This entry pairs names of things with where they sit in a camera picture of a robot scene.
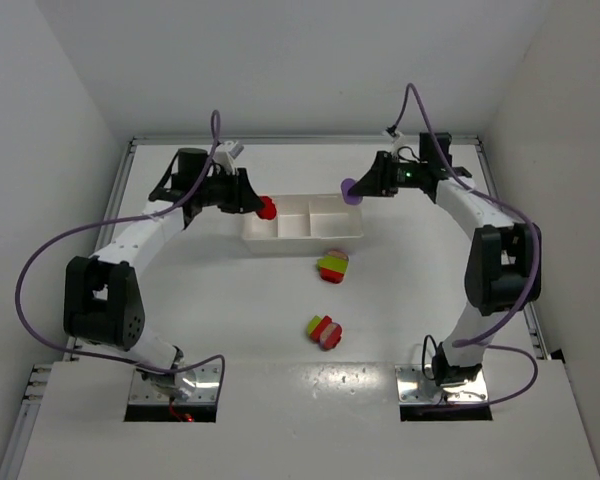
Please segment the red ball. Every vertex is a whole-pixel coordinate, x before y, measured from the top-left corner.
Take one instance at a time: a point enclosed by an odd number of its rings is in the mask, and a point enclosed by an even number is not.
[[[264,203],[264,208],[256,212],[258,218],[261,218],[262,220],[273,220],[276,218],[278,215],[278,210],[276,209],[273,200],[266,196],[260,197],[260,200],[262,200],[262,203]]]

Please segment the metal frame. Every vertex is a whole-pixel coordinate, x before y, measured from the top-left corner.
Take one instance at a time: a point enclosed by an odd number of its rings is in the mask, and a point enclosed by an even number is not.
[[[233,137],[236,140],[240,140],[242,143],[248,144],[270,144],[270,145],[279,145],[285,144],[289,142],[293,142],[296,144],[350,144],[350,143],[376,143],[379,140],[382,140],[383,137],[379,135],[324,135],[324,136],[305,136],[305,135],[280,135],[280,136],[236,136]],[[407,139],[416,142],[418,140],[417,135],[408,135]],[[480,160],[480,165],[482,166],[482,170],[487,182],[487,188],[489,193],[493,196],[498,197],[497,189],[495,186],[495,182],[493,179],[493,175],[489,168],[489,163],[484,152],[484,147],[482,142],[477,136],[466,135],[466,136],[455,136],[454,141],[456,145],[475,145],[476,152],[478,154],[478,158]],[[115,218],[120,211],[120,205],[122,203],[122,197],[124,195],[125,188],[127,186],[127,181],[129,180],[129,173],[131,171],[131,167],[133,165],[133,159],[136,152],[136,149],[139,145],[183,145],[183,144],[199,144],[199,143],[208,143],[209,136],[208,135],[199,135],[199,136],[137,136],[134,137],[131,142],[127,144],[124,151],[122,152],[122,156],[120,159],[120,165],[118,167],[118,172],[116,174],[116,178],[113,184],[113,188],[111,190],[111,195],[109,197],[109,201],[107,203],[107,208],[105,210],[104,220],[108,220],[111,218]],[[98,239],[96,241],[95,250],[102,248],[107,245],[112,237],[113,237],[114,226],[106,226],[102,227],[98,233]],[[544,341],[544,337],[542,335],[542,331],[540,329],[538,319],[535,313],[535,309],[532,304],[527,305],[524,309],[524,315],[527,321],[527,326],[529,328],[529,334],[531,335],[532,342],[534,344],[534,348],[536,350],[536,356],[538,358],[551,358],[548,354],[547,347]],[[68,348],[80,349],[82,345],[79,341],[76,341],[75,338],[69,338],[67,343]],[[63,357],[63,361],[76,361],[78,357],[71,356],[65,354]],[[35,365],[34,370],[37,368],[48,368],[47,377],[51,373],[52,365]],[[3,458],[2,466],[0,468],[0,480],[11,480],[16,479],[18,477],[18,473],[20,472],[20,467],[22,465],[22,461],[24,459],[24,454],[27,450],[27,446],[29,444],[29,439],[31,438],[31,434],[33,432],[35,419],[38,414],[38,410],[40,408],[40,404],[42,403],[42,393],[44,392],[43,385],[36,385],[35,387],[32,385],[28,385],[27,390],[33,392],[33,390],[29,390],[29,388],[37,389],[35,390],[38,394],[33,394],[33,398],[25,397],[22,402],[22,406],[20,408],[20,412],[18,414],[18,418],[16,420],[16,424],[14,426],[13,432],[11,434],[11,438],[9,440],[9,445],[7,447],[7,451]]]
[[[44,390],[51,375],[51,364],[36,364],[31,370],[18,418],[0,466],[0,480],[15,480],[27,452]]]

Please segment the white wall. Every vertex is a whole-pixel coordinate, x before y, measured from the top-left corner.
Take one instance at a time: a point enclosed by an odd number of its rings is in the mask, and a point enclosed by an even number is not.
[[[116,132],[376,133],[413,81],[476,133],[549,0],[38,0]],[[409,116],[405,130],[422,128]]]
[[[555,0],[491,124],[504,198],[544,236],[540,318],[600,466],[600,0]]]
[[[51,234],[101,218],[120,146],[33,0],[0,0],[0,462],[34,362],[57,356],[15,315],[19,269]],[[93,247],[83,235],[56,247],[26,284],[26,312],[64,341],[64,265]]]

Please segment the stacked blocks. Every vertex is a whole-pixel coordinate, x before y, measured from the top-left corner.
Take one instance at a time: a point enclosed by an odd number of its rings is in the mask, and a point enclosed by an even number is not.
[[[307,327],[309,338],[317,342],[324,350],[331,350],[342,339],[342,327],[333,322],[331,317],[325,315],[324,318],[319,316],[313,317]]]
[[[318,260],[320,277],[326,282],[342,283],[348,265],[349,256],[346,253],[339,252],[338,250],[331,250]]]

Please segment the red object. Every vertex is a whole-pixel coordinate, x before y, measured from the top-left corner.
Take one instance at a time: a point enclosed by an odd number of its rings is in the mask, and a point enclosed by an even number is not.
[[[332,322],[331,317],[329,315],[325,315],[324,318],[320,321],[318,326],[311,332],[309,338],[314,342],[320,341],[320,335],[324,332],[324,329]]]
[[[334,272],[328,268],[320,268],[320,278],[326,282],[342,283],[342,280],[344,280],[344,273]]]
[[[278,215],[278,210],[276,209],[273,200],[266,196],[260,197],[260,200],[262,200],[262,203],[264,203],[264,208],[256,212],[258,218],[261,218],[262,220],[273,220],[276,218]]]
[[[342,339],[342,327],[337,323],[331,323],[320,335],[320,346],[324,350],[331,350]]]

